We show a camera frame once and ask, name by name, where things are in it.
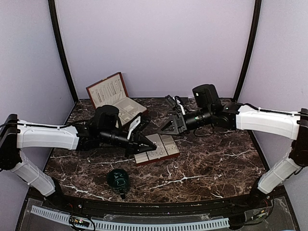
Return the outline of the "red jewelry box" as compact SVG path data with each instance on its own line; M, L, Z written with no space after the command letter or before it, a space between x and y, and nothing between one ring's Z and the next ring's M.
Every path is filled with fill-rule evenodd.
M127 88L120 72L86 87L86 90L94 108L104 105L117 107L123 126L131 122L138 113L147 112L145 106L128 96Z

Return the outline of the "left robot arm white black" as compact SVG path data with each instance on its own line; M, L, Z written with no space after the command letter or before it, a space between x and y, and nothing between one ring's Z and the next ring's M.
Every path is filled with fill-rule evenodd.
M104 105L89 120L56 126L26 122L16 114L7 117L0 130L0 168L15 173L37 189L58 210L68 206L55 179L43 173L23 153L30 147L88 151L109 144L125 149L125 156L154 151L157 146L142 134L149 119L138 113L127 131L123 130L119 109Z

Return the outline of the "dark green glass mug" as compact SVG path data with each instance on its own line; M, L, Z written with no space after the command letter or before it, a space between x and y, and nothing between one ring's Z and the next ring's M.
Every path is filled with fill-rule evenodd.
M109 187L119 194L122 200L126 199L126 194L130 189L129 175L124 169L113 169L108 172L106 181Z

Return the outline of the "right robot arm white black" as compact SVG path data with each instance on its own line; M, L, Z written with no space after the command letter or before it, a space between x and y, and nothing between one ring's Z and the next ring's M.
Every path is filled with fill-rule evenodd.
M183 113L172 97L167 96L174 109L173 114L159 129L164 135L181 135L206 125L229 130L253 130L287 137L292 140L290 152L262 175L246 197L250 209L257 208L264 196L297 170L308 165L308 111L283 112L257 108L248 103L231 102L223 105L213 84L193 88L198 110Z

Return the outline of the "red jewelry tray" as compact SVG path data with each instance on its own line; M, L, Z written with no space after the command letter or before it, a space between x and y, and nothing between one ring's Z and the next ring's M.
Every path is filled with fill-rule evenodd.
M136 166L177 157L180 151L170 135L151 134L146 136L156 146L156 150L134 155Z

